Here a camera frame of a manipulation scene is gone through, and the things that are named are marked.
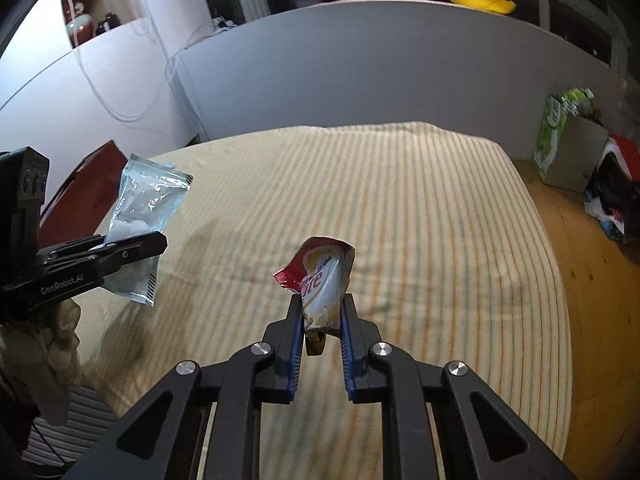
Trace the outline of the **left hand in white glove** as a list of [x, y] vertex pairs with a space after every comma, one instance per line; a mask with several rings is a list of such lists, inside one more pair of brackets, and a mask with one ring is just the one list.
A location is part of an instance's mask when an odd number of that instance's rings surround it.
[[9, 392], [52, 426], [67, 422], [70, 390], [81, 383], [76, 334], [81, 308], [65, 300], [47, 326], [1, 327], [1, 373]]

